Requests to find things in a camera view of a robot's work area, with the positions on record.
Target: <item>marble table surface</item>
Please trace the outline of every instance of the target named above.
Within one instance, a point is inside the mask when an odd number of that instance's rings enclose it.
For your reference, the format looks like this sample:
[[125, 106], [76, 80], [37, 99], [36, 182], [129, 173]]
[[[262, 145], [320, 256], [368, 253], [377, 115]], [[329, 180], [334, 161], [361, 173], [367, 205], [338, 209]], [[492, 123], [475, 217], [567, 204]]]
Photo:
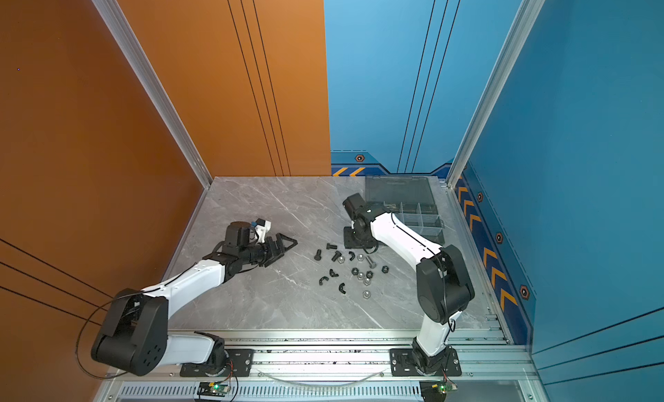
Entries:
[[[430, 178], [439, 214], [448, 210], [436, 178]], [[212, 251], [233, 221], [272, 222], [269, 235], [282, 232], [298, 245], [268, 268], [237, 274], [227, 283], [203, 293], [182, 307], [169, 321], [175, 330], [253, 329], [412, 329], [419, 330], [424, 313], [416, 298], [415, 272], [387, 247], [372, 254], [378, 267], [370, 286], [351, 274], [352, 267], [369, 269], [367, 261], [348, 260], [343, 248], [343, 227], [350, 224], [341, 202], [353, 193], [364, 196], [361, 177], [232, 177], [215, 178], [203, 201], [185, 244], [167, 277], [185, 270]], [[444, 228], [446, 243], [458, 240], [456, 231]], [[347, 258], [332, 262], [335, 243]], [[323, 258], [315, 261], [317, 249]], [[388, 265], [388, 274], [380, 272]], [[340, 274], [323, 286], [329, 269]], [[345, 295], [338, 290], [345, 282]], [[362, 298], [369, 290], [371, 297]], [[477, 297], [458, 321], [458, 328], [485, 328], [489, 314], [486, 298]]]

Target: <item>cable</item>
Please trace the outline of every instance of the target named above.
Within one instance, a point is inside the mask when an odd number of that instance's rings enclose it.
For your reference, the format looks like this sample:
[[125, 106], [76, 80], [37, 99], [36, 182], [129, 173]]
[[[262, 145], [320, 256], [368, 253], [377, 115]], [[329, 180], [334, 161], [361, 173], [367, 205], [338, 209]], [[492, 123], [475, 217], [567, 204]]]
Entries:
[[160, 290], [160, 289], [161, 289], [161, 287], [158, 288], [158, 289], [152, 289], [152, 290], [148, 290], [148, 291], [139, 291], [139, 292], [135, 292], [135, 293], [133, 293], [133, 294], [127, 294], [127, 295], [123, 295], [123, 296], [120, 296], [120, 297], [116, 297], [116, 298], [113, 298], [111, 301], [109, 301], [109, 302], [107, 302], [107, 303], [104, 303], [104, 304], [102, 304], [102, 305], [100, 305], [100, 306], [98, 306], [97, 308], [94, 309], [94, 311], [92, 312], [92, 314], [90, 315], [90, 317], [87, 317], [87, 319], [85, 320], [85, 323], [83, 323], [83, 326], [81, 327], [81, 330], [79, 331], [79, 336], [76, 337], [76, 345], [74, 346], [74, 357], [76, 358], [76, 364], [79, 365], [79, 368], [83, 371], [83, 373], [87, 374], [88, 376], [90, 376], [90, 377], [93, 378], [93, 379], [99, 379], [99, 380], [114, 379], [114, 378], [116, 378], [116, 377], [122, 376], [122, 375], [124, 375], [124, 374], [127, 373], [127, 372], [122, 372], [122, 373], [119, 373], [119, 374], [117, 374], [117, 375], [113, 375], [113, 376], [97, 376], [97, 375], [93, 375], [92, 373], [89, 373], [89, 372], [86, 370], [86, 368], [83, 367], [83, 365], [81, 364], [81, 361], [80, 361], [80, 359], [79, 359], [79, 345], [80, 345], [80, 341], [81, 341], [81, 336], [83, 335], [83, 330], [85, 329], [85, 327], [87, 326], [87, 324], [90, 322], [90, 319], [91, 319], [95, 314], [97, 314], [97, 311], [99, 311], [100, 309], [102, 309], [102, 307], [106, 307], [106, 306], [108, 306], [108, 305], [111, 304], [113, 301], [119, 300], [119, 299], [121, 299], [121, 298], [133, 297], [133, 296], [135, 296], [135, 295], [146, 294], [146, 293], [148, 293], [148, 292], [153, 292], [153, 291], [157, 291], [157, 290]]

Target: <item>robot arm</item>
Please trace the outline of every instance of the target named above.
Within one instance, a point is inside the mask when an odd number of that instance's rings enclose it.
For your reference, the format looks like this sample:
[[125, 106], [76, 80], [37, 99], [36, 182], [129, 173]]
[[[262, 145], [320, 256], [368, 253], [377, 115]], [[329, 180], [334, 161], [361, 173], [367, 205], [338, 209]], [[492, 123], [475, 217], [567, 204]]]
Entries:
[[353, 220], [353, 226], [344, 229], [346, 247], [377, 247], [382, 242], [415, 270], [418, 301], [426, 317], [413, 340], [413, 357], [421, 373], [435, 373], [456, 319], [475, 297], [461, 251], [424, 239], [383, 206], [367, 205], [360, 194], [348, 197], [343, 206]]
[[[228, 358], [224, 339], [201, 331], [197, 335], [168, 334], [168, 320], [205, 291], [236, 274], [268, 267], [297, 245], [281, 233], [276, 240], [266, 237], [269, 229], [270, 222], [263, 219], [255, 224], [233, 222], [224, 241], [186, 271], [140, 291], [120, 291], [97, 334], [92, 359], [139, 376], [167, 364], [194, 364], [207, 375], [219, 373]], [[284, 241], [291, 245], [284, 246]]]

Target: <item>black mounting plate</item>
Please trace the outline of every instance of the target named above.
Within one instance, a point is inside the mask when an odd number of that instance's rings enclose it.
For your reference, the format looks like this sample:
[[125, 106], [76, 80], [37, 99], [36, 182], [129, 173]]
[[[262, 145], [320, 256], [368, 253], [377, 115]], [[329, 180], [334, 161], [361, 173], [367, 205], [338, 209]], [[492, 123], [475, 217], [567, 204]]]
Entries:
[[[253, 349], [226, 349], [226, 351], [228, 352], [228, 363], [233, 362], [233, 374], [237, 377], [248, 377], [253, 364]], [[228, 373], [230, 373], [230, 367], [223, 369], [214, 377], [226, 377]], [[206, 375], [197, 369], [195, 364], [183, 364], [180, 369], [180, 377], [206, 377]]]
[[[431, 376], [443, 376], [443, 371], [447, 376], [461, 376], [461, 364], [458, 363], [459, 356], [457, 355], [456, 350], [448, 346], [443, 352], [445, 352], [443, 363], [440, 369]], [[392, 376], [425, 376], [418, 372], [412, 354], [412, 348], [390, 349]]]

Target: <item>vent grille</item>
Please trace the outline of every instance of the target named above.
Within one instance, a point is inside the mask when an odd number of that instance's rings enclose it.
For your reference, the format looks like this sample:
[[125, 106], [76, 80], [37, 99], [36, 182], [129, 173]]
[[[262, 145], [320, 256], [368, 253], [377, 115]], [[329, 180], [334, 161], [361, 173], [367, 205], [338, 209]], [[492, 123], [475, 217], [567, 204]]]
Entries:
[[[199, 382], [125, 382], [119, 399], [196, 399]], [[284, 401], [319, 401], [330, 399], [410, 399], [422, 400], [417, 381], [371, 382], [354, 387], [330, 386], [327, 383], [311, 386], [267, 384], [264, 381], [240, 382], [235, 402], [282, 399]], [[231, 385], [230, 394], [235, 394], [236, 385]]]

